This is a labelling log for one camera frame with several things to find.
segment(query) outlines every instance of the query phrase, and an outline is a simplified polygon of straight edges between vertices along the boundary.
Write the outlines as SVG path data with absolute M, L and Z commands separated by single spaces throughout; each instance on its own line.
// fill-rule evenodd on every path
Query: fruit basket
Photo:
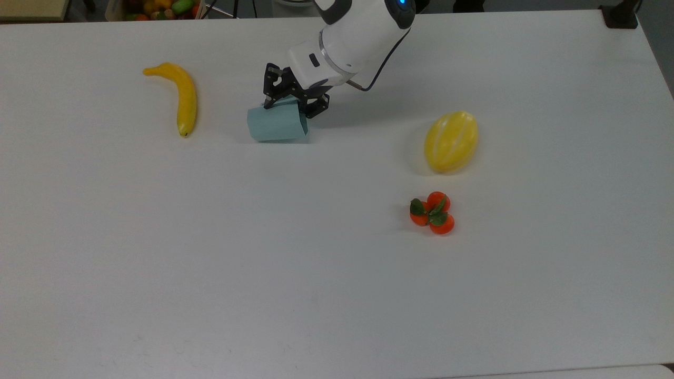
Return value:
M 115 21 L 199 20 L 205 0 L 109 0 L 105 19 Z

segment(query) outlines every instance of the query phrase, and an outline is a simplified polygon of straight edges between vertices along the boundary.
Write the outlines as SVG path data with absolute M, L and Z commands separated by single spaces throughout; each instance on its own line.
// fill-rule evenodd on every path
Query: cherry tomato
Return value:
M 429 207 L 427 202 L 421 202 L 423 204 L 423 208 L 426 212 L 428 212 L 431 208 Z M 422 214 L 421 216 L 417 216 L 415 214 L 410 213 L 410 218 L 412 221 L 414 221 L 415 224 L 417 224 L 420 227 L 424 227 L 428 225 L 428 214 Z
M 440 191 L 432 192 L 430 195 L 428 195 L 426 201 L 428 202 L 428 205 L 431 207 L 431 209 L 434 209 L 438 204 L 440 204 L 442 198 L 445 198 L 445 205 L 442 207 L 440 211 L 447 212 L 447 209 L 450 208 L 450 199 L 447 197 L 447 195 L 443 194 L 442 192 Z
M 435 234 L 447 234 L 452 229 L 454 229 L 454 217 L 452 215 L 448 214 L 447 215 L 447 221 L 445 221 L 444 224 L 440 225 L 439 227 L 436 227 L 433 224 L 429 224 L 431 227 L 431 231 Z

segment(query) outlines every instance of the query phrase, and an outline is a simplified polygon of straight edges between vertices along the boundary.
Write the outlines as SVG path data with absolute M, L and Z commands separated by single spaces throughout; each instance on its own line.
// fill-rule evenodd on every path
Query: green leaf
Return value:
M 433 210 L 428 214 L 429 216 L 433 216 L 434 214 L 437 214 L 442 210 L 442 207 L 445 206 L 445 203 L 447 202 L 447 196 L 443 196 L 442 200 L 440 200 L 440 203 L 433 208 Z
M 447 212 L 440 212 L 429 216 L 428 221 L 436 227 L 441 227 L 447 221 Z
M 421 200 L 414 199 L 410 202 L 410 213 L 415 216 L 423 216 L 426 214 L 426 210 L 423 208 Z

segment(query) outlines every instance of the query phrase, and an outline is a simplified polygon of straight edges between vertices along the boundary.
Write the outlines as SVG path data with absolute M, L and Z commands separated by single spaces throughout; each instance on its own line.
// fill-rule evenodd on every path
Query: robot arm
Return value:
M 326 92 L 348 82 L 370 60 L 392 51 L 415 18 L 415 0 L 313 0 L 328 24 L 288 52 L 290 67 L 267 64 L 264 107 L 281 98 L 299 99 L 312 118 L 328 108 Z

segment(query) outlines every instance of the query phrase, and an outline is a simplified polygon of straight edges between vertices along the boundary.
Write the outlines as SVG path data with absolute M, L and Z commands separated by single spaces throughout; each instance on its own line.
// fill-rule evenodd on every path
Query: banana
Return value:
M 197 92 L 187 71 L 177 64 L 166 62 L 143 70 L 145 76 L 161 76 L 178 86 L 178 133 L 187 137 L 194 129 L 197 118 Z

